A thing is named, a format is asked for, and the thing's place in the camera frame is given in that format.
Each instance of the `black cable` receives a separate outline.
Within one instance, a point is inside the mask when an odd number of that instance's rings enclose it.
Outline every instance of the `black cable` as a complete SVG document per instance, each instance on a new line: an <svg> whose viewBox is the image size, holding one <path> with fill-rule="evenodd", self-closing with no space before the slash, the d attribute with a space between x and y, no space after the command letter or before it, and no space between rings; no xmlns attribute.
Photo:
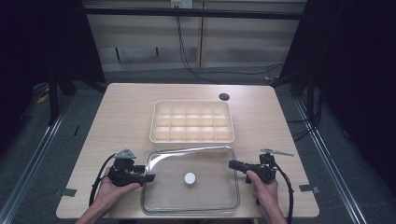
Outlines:
<svg viewBox="0 0 396 224"><path fill-rule="evenodd" d="M292 218L293 218L293 206L294 206L294 197L293 197L293 188L291 187L291 183L289 180L289 177L282 171L282 169L280 169L280 167L276 164L276 162L274 162L274 165L276 167L276 169L282 174L283 178L286 181L286 184L288 185L288 189L289 189L289 213L288 213L288 224L291 224Z"/></svg>
<svg viewBox="0 0 396 224"><path fill-rule="evenodd" d="M186 52L184 50L184 43L183 43L183 38L182 38L182 34L181 34L180 17L177 17L177 32L178 32L178 41L179 41L179 52L180 52L181 61L183 62L184 67L189 72L191 72L193 75L195 75L196 77L198 77L200 79L204 79L206 81L210 81L210 82L214 82L216 84L220 84L219 82L217 82L215 80L212 80L212 79L209 79L209 78L206 78L206 77L200 77L198 75L237 74L237 75L245 75L245 76L255 76L255 75L261 75L261 74L265 74L265 73L269 74L270 71L278 68L279 66L283 66L283 63L273 63L273 64L270 64L265 71L261 71L261 72L257 72L257 73L242 73L242 72L227 72L227 71L223 71L223 72L197 72L197 71L193 71L190 68L189 62L187 60Z"/></svg>
<svg viewBox="0 0 396 224"><path fill-rule="evenodd" d="M318 98L318 104L317 104L317 114L314 116L315 120L314 120L314 123L312 124L312 127L306 131L302 131L302 132L294 134L293 136L303 134L300 137L294 139L293 140L294 143L298 142L299 140L301 140L303 137L305 137L307 134L309 134L310 132L312 132L313 130L315 130L318 127L320 118L321 118L322 105L323 105L323 98L322 98L322 94L320 92L319 98Z"/></svg>
<svg viewBox="0 0 396 224"><path fill-rule="evenodd" d="M96 177L95 183L93 183L93 185L92 185L92 190L91 190L91 196L90 196L90 203L89 203L89 206L92 205L93 200L95 199L95 194L96 194L96 190L97 190L97 188L98 188L98 186L99 186L99 183L100 183L100 181L104 178L104 177L101 178L100 175L102 174L103 170L105 169L105 167L106 167L108 161L110 161L110 160L114 157L114 155L116 155L116 154L113 154L113 155L111 155L110 157L108 157L107 160L105 161L105 163L103 163L102 168L100 169L99 174L98 174L98 176Z"/></svg>

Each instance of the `clear glass dish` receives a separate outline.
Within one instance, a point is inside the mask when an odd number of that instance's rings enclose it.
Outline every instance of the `clear glass dish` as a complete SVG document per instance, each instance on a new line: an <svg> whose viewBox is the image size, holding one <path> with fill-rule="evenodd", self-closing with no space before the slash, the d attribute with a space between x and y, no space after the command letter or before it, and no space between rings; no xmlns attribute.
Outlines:
<svg viewBox="0 0 396 224"><path fill-rule="evenodd" d="M143 188L143 211L148 215L232 213L239 206L239 189L236 171L228 168L230 160L234 152L227 146L152 152L146 169L156 176Z"/></svg>

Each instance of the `person's left hand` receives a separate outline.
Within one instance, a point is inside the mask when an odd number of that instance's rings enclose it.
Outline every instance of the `person's left hand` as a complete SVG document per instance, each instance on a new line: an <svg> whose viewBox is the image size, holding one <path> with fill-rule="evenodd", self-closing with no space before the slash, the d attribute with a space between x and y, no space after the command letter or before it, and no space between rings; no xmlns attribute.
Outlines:
<svg viewBox="0 0 396 224"><path fill-rule="evenodd" d="M128 192L140 188L138 183L133 183L124 187L115 186L107 177L109 168L106 168L105 177L102 178L98 193L92 205L100 205L104 215L114 206L120 197Z"/></svg>
<svg viewBox="0 0 396 224"><path fill-rule="evenodd" d="M78 224L95 223L99 218L103 217L116 204L122 195L140 188L138 183L133 183L124 187L115 186L110 178L107 177L107 167L105 177L102 178L98 193L92 205L85 211L81 218L77 221Z"/></svg>

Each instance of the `power cable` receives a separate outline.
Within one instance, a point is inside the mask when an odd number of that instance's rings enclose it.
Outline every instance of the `power cable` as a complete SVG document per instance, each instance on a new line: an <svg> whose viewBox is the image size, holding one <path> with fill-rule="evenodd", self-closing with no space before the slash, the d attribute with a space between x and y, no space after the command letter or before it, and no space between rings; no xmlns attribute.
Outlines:
<svg viewBox="0 0 396 224"><path fill-rule="evenodd" d="M222 72L197 72L197 71L193 71L190 68L189 62L187 60L187 56L186 56L186 52L184 49L184 43L183 43L183 38L182 38L182 34L181 34L181 25L180 25L180 18L177 17L177 32L178 32L178 40L179 40L179 52L180 52L180 57L181 57L181 61L183 62L184 67L191 72L193 75L195 75L196 77L206 80L206 81L210 81L216 84L220 84L219 82L217 82L216 80L212 80L206 77L201 77L199 75L208 75L208 74L237 74L237 75L244 75L244 76L256 76L256 75L261 75L261 74L269 74L270 71L278 68L279 66L283 66L283 63L273 63L270 64L265 71L261 71L261 72L256 72L256 73L242 73L242 72L228 72L228 71L222 71Z"/></svg>
<svg viewBox="0 0 396 224"><path fill-rule="evenodd" d="M312 132L313 130L315 130L320 122L320 118L321 118L321 111L322 111L322 105L323 105L323 99L322 99L322 95L321 93L319 93L319 98L318 98L318 104L317 104L317 114L314 116L314 123L312 124L311 128L309 128L308 130L293 134L292 136L296 136L296 135L300 135L298 138L293 139L294 143L300 141L302 138L304 138L307 134L309 134L310 132ZM309 121L309 119L302 119L302 120L293 120L292 122L307 122Z"/></svg>

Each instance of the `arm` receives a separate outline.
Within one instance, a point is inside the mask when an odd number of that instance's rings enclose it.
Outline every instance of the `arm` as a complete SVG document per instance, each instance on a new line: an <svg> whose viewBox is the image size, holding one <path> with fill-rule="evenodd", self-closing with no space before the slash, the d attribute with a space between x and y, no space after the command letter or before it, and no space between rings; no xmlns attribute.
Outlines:
<svg viewBox="0 0 396 224"><path fill-rule="evenodd" d="M107 177L108 170L109 169L107 168L105 177L100 183L95 201L93 201L93 204L85 211L76 224L95 223L99 218L107 214L122 195L140 188L140 185L137 183L133 183L125 187L117 187L113 185L111 180Z"/></svg>
<svg viewBox="0 0 396 224"><path fill-rule="evenodd" d="M250 178L254 186L253 197L256 200L259 200L260 211L267 222L269 224L286 224L286 219L280 210L277 200L276 180L269 185L265 185L256 173L247 171L247 176Z"/></svg>

